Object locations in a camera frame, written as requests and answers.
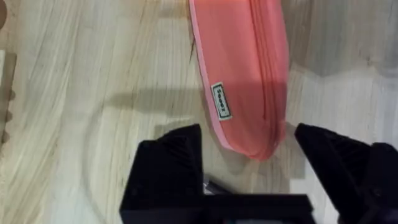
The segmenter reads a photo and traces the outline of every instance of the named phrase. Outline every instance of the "light wooden surface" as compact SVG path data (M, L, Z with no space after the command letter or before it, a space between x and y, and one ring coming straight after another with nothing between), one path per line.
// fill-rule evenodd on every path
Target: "light wooden surface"
M240 192L309 194L336 212L292 135L299 122L398 146L398 2L283 0L286 140L268 161L220 149L206 121L183 0L8 0L18 55L0 156L0 223L120 223L137 144L191 123L205 171Z

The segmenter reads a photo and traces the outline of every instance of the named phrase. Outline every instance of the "wooden floor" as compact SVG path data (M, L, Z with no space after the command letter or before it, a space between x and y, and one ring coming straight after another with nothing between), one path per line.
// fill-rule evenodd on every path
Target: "wooden floor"
M7 0L0 48L18 59L0 223L121 223L137 144L192 123L206 173L240 192L306 193L317 222L335 223L292 133L303 122L398 146L398 2L282 2L288 135L256 162L215 143L186 0Z

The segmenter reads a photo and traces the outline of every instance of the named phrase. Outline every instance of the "pink pencil case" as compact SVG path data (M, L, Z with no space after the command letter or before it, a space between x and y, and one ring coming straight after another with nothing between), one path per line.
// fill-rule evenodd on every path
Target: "pink pencil case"
M267 159L284 137L289 53L279 0L190 0L201 77L223 147Z

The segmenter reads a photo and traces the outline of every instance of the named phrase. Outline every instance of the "pink fabric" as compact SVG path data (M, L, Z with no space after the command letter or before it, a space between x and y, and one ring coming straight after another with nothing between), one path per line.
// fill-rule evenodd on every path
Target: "pink fabric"
M284 137L288 51L279 0L190 0L211 122L220 143L254 159ZM211 86L232 118L219 121Z

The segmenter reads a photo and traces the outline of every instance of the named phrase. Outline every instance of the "brand label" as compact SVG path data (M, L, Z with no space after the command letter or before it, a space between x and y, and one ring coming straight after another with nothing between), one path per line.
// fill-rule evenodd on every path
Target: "brand label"
M226 102L223 83L216 83L211 86L213 92L214 102L216 104L218 119L220 121L231 119L232 114L229 110L228 103Z

